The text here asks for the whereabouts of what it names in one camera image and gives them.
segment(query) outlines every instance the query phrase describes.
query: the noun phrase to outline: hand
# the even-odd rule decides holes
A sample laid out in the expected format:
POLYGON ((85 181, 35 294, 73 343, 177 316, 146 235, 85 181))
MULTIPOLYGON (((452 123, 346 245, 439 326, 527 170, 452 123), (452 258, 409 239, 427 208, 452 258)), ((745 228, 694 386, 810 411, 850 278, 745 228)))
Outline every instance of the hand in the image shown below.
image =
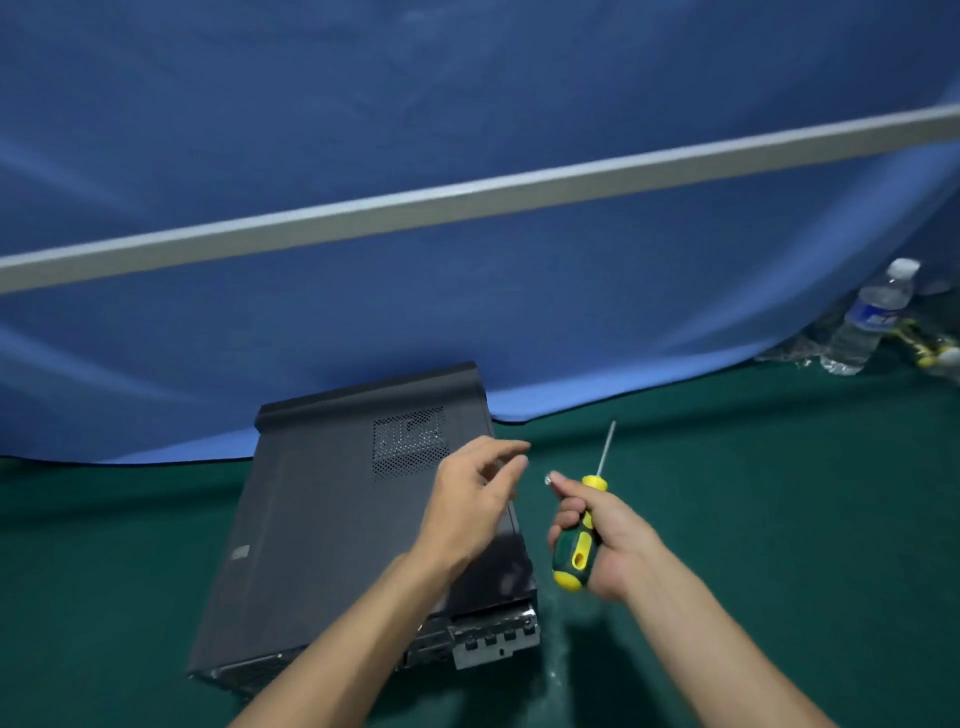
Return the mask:
POLYGON ((437 469, 413 551, 440 558, 451 578, 493 540, 497 524, 527 467, 530 443, 478 437, 437 469))
POLYGON ((589 509, 603 544, 593 561, 587 588, 601 599, 624 601, 631 573, 642 566, 642 555, 660 541, 657 532, 613 493, 589 488, 556 472, 550 474, 550 484, 560 499, 546 536, 550 550, 561 531, 574 527, 589 509))

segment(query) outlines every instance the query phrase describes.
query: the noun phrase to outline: metal bar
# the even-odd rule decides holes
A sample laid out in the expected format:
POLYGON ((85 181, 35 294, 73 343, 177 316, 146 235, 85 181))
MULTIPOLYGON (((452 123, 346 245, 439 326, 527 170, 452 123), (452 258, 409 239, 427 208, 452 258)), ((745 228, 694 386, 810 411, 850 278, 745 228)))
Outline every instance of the metal bar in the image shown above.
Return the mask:
POLYGON ((604 463, 607 462, 607 453, 610 452, 610 443, 613 440, 613 431, 616 430, 616 420, 610 423, 610 429, 607 430, 607 442, 603 445, 603 454, 600 455, 600 465, 597 466, 597 477, 603 472, 604 463))
POLYGON ((821 164, 960 137, 960 104, 0 257, 0 294, 821 164))

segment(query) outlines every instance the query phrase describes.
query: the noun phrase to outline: forearm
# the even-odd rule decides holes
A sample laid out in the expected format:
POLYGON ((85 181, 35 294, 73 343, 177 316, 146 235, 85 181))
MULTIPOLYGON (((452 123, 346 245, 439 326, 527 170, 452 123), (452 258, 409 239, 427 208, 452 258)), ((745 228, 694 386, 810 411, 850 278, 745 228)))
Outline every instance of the forearm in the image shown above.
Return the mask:
POLYGON ((232 728, 348 728, 363 722, 403 650, 449 586, 415 547, 286 668, 232 728))
POLYGON ((659 541, 637 557, 627 604, 706 728, 836 728, 659 541))

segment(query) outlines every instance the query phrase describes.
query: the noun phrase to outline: bottle label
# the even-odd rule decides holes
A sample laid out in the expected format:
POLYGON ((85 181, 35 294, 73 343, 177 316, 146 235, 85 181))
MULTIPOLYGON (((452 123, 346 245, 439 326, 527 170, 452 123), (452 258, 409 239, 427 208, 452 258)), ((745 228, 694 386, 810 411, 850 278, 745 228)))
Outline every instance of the bottle label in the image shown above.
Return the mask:
POLYGON ((889 308, 880 308, 857 300, 847 311, 845 320, 864 331, 886 333, 897 325, 900 311, 891 311, 889 308))

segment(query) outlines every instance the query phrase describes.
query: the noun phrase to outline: green work surface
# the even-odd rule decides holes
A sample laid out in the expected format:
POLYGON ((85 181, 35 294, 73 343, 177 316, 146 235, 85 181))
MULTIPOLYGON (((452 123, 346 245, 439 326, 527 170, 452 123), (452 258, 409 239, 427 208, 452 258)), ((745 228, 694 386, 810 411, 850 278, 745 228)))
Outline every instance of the green work surface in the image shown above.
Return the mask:
MULTIPOLYGON (((542 647, 398 674, 370 725, 696 724, 627 612, 550 577, 543 476, 591 473, 613 417, 611 489, 835 720, 956 725, 960 390, 884 358, 853 379, 743 366, 500 426, 533 443, 516 511, 542 647)), ((248 466, 0 465, 4 725, 234 715, 183 670, 248 466)))

